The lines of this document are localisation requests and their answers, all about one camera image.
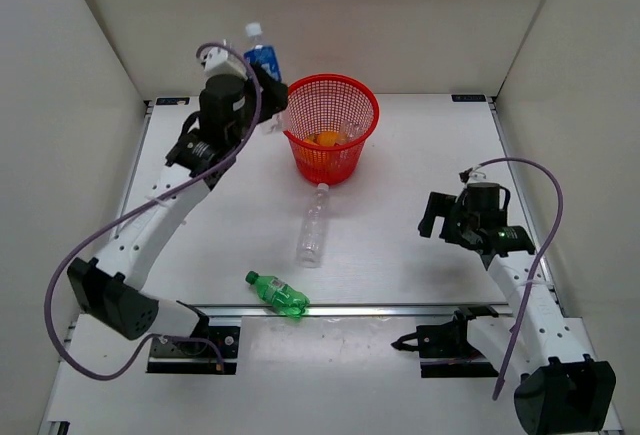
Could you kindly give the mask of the orange juice bottle yellow cap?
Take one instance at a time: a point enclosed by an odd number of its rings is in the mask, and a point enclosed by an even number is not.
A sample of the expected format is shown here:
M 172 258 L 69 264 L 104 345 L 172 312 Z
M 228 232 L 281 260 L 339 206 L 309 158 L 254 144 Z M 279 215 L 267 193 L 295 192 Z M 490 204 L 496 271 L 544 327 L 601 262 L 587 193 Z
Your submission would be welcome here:
M 342 135 L 339 132 L 322 131 L 306 137 L 304 139 L 304 142 L 313 146 L 331 148 L 336 146 L 341 141 L 341 137 Z

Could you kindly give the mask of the crushed orange plastic bottle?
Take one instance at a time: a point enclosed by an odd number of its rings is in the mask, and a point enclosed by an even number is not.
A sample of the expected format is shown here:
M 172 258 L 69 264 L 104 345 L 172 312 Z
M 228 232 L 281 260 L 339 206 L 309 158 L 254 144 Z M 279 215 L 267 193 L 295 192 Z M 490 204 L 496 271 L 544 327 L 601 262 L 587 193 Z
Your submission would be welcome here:
M 303 148 L 300 154 L 302 171 L 312 174 L 333 173 L 340 170 L 341 153 Z

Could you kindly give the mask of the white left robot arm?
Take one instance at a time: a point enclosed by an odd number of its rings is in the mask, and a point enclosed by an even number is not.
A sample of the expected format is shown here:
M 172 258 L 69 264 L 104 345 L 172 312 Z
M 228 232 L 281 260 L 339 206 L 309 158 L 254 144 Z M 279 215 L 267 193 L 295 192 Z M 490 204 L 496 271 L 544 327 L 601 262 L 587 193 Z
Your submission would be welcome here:
M 252 124 L 287 106 L 286 85 L 258 64 L 251 67 L 255 80 L 219 74 L 206 81 L 198 111 L 184 122 L 152 186 L 152 207 L 90 260 L 75 258 L 67 269 L 80 308 L 128 340 L 147 333 L 175 337 L 188 355 L 208 347 L 208 321 L 200 310 L 147 295 L 143 287 L 175 231 L 235 162 Z

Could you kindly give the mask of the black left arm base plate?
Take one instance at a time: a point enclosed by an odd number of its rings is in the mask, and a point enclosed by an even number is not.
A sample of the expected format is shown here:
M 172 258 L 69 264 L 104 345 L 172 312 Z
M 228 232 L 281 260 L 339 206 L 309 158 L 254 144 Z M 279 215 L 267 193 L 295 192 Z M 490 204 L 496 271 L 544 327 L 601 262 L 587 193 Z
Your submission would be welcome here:
M 211 319 L 207 338 L 215 350 L 200 342 L 153 341 L 149 350 L 146 372 L 149 374 L 235 375 L 240 345 L 239 319 Z

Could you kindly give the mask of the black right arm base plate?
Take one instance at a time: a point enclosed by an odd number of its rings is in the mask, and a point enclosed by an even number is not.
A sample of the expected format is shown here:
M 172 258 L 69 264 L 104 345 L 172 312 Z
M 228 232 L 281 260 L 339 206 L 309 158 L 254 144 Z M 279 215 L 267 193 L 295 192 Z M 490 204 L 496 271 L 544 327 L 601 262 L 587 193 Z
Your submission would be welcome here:
M 419 355 L 423 379 L 496 378 L 498 372 L 469 343 L 468 328 L 470 322 L 478 318 L 498 316 L 488 305 L 459 307 L 446 323 L 417 325 L 414 332 L 400 336 L 391 346 L 397 351 Z

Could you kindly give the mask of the clear bottle blue label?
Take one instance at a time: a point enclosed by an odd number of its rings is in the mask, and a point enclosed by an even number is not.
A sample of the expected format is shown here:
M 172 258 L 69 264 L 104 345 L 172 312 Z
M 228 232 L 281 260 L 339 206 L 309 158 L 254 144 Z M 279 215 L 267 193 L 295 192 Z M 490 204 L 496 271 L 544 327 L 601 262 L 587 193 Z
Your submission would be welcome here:
M 246 25 L 245 33 L 250 43 L 249 49 L 244 53 L 245 60 L 250 65 L 257 62 L 274 79 L 283 82 L 275 49 L 264 40 L 261 25 L 258 22 L 251 22 Z M 281 113 L 260 124 L 264 134 L 271 134 L 282 129 Z

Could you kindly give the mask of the green plastic bottle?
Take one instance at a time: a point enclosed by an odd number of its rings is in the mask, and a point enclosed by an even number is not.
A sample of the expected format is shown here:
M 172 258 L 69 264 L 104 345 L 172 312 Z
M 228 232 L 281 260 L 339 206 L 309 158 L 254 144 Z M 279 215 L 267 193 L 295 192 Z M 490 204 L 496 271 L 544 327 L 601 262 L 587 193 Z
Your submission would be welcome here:
M 301 319 L 310 305 L 309 298 L 302 292 L 275 276 L 262 276 L 250 271 L 245 281 L 255 289 L 259 299 L 275 313 L 290 319 Z

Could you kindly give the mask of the clear unlabelled plastic bottle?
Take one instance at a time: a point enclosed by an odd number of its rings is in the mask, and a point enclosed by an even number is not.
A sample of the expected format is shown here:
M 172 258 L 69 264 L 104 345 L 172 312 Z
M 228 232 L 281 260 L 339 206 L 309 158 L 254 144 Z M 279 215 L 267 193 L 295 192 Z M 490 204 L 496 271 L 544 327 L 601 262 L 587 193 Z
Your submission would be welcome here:
M 296 262 L 302 267 L 321 265 L 329 222 L 329 186 L 317 185 L 304 214 L 296 245 Z

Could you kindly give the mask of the clear bottle red label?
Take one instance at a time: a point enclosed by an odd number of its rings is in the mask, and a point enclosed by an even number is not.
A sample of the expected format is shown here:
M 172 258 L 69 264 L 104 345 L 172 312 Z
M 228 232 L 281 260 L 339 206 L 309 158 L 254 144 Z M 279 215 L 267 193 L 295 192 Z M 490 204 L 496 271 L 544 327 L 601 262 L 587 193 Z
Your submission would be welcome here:
M 343 121 L 337 131 L 334 145 L 336 147 L 343 146 L 357 140 L 363 133 L 362 126 L 359 123 L 351 121 Z

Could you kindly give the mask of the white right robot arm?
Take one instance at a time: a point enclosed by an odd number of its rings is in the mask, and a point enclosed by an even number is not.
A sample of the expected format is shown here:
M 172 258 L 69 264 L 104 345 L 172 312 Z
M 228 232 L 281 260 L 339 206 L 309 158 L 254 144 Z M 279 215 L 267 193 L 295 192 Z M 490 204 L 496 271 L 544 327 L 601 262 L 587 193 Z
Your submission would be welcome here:
M 477 253 L 514 315 L 511 326 L 493 315 L 453 325 L 449 342 L 460 354 L 477 350 L 498 371 L 497 386 L 514 387 L 514 407 L 528 434 L 577 434 L 603 429 L 616 385 L 606 361 L 596 361 L 574 335 L 532 262 L 526 229 L 509 225 L 510 191 L 496 183 L 467 184 L 459 195 L 430 194 L 418 225 L 431 236 Z

